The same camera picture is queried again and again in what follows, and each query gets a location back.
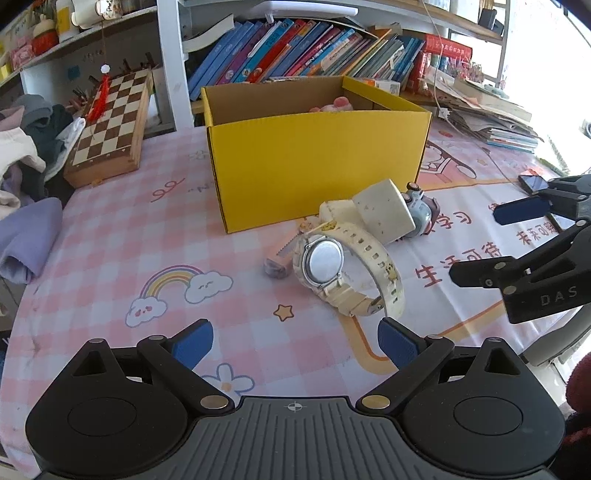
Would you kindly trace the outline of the pale blue toy truck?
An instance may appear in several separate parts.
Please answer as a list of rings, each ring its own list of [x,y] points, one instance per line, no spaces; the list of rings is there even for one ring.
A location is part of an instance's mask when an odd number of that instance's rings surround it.
[[[414,182],[407,184],[407,191],[403,193],[403,198],[415,224],[415,229],[406,234],[404,238],[428,235],[441,213],[438,201],[426,196],[423,189]]]

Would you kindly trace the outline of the cream wrist watch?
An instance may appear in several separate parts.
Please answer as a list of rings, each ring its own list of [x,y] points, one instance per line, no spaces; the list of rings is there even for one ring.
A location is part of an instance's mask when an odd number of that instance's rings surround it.
[[[293,256],[301,285],[342,316],[399,319],[402,277],[383,244],[353,223],[330,221],[301,235]]]

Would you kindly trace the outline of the pink utility knife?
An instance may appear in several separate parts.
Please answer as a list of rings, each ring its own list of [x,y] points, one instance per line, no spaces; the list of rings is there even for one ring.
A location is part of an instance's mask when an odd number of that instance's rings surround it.
[[[293,271],[294,248],[296,248],[301,234],[303,234],[303,230],[301,227],[297,227],[267,251],[263,261],[263,270],[266,275],[274,279],[284,279],[290,276]]]

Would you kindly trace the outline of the large white charger plug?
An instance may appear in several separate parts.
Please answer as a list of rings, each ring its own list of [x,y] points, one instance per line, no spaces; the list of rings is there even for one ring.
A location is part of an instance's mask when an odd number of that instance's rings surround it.
[[[415,222],[400,190],[384,179],[353,197],[366,230],[384,246],[415,230]]]

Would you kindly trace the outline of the pink plush pig toy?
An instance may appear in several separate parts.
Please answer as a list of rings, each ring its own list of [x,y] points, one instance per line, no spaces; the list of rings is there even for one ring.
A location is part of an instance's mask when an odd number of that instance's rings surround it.
[[[331,104],[327,104],[322,107],[312,107],[310,113],[320,112],[346,112],[353,111],[353,105],[349,102],[349,99],[345,96],[335,98]]]

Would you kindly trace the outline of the black smartphone on table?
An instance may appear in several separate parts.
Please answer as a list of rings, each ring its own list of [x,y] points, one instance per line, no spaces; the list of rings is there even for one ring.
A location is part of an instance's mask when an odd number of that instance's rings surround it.
[[[518,176],[518,182],[521,188],[528,194],[533,195],[535,192],[539,190],[546,189],[548,187],[547,181],[539,176],[539,175],[532,175],[532,174],[525,174]],[[552,213],[548,213],[545,218],[553,225],[553,227],[558,231],[562,232],[567,228],[571,227],[574,222],[562,216],[556,216]]]

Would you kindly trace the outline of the stack of papers and books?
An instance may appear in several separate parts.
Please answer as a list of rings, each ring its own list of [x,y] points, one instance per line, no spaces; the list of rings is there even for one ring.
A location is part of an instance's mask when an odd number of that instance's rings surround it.
[[[456,130],[489,145],[533,153],[541,137],[531,126],[532,114],[495,92],[461,77],[453,78],[430,67],[426,93],[437,107],[437,117]]]

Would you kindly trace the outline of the pink checkered tablecloth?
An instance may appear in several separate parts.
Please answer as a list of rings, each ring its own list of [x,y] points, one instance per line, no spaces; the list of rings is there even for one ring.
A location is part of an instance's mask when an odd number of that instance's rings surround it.
[[[140,168],[77,191],[42,275],[24,292],[1,380],[1,443],[13,466],[38,468],[24,431],[28,413],[89,339],[114,347],[172,336],[205,318],[211,351],[197,372],[242,395],[358,398],[394,373],[377,342],[377,316],[349,318],[263,262],[297,223],[225,232],[204,129],[145,141]],[[404,324],[461,345],[503,337],[517,352],[565,325],[562,313],[513,325],[495,290],[463,289],[457,261],[522,256],[553,237],[545,219],[501,226],[493,208],[521,196],[531,156],[493,148],[432,124],[419,184],[441,214],[425,236],[392,244],[406,294]]]

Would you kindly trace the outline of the wooden chess board box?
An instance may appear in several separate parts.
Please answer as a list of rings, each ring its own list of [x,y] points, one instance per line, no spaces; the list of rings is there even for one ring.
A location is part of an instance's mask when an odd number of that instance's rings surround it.
[[[100,119],[86,125],[68,155],[64,179],[75,189],[139,168],[153,77],[149,68],[110,79]]]

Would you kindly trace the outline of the yellow cardboard box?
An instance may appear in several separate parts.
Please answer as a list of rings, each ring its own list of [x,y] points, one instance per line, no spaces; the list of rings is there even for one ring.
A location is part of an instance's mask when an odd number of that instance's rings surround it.
[[[226,233],[294,220],[384,179],[418,178],[431,113],[349,77],[204,87],[211,168]],[[310,113],[345,96],[353,111]]]

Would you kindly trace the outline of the red tassel ornament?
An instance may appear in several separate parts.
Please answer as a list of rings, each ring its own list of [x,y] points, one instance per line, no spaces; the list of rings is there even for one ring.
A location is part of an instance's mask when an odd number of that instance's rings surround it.
[[[102,78],[98,85],[97,96],[86,116],[86,122],[92,124],[97,122],[103,115],[106,107],[107,97],[110,88],[110,66],[103,64],[100,68]]]

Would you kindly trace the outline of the pile of clothes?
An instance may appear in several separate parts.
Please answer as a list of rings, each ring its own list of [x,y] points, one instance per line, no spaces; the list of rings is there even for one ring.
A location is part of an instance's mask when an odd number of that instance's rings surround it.
[[[62,228],[73,187],[63,178],[85,120],[40,95],[1,111],[1,277],[39,277]]]

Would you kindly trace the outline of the row of colourful books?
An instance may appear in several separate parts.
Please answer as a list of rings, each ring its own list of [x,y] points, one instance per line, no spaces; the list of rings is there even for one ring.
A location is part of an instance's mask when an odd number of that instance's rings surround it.
[[[366,31],[307,18],[236,22],[231,16],[183,44],[197,66],[188,74],[190,100],[206,86],[263,83],[289,77],[409,79],[421,38]]]

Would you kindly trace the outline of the white shelf post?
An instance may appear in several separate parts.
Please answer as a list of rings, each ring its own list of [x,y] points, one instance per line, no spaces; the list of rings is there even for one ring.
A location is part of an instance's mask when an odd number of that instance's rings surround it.
[[[176,130],[193,127],[184,69],[179,4],[176,0],[157,0],[160,50],[169,105]]]

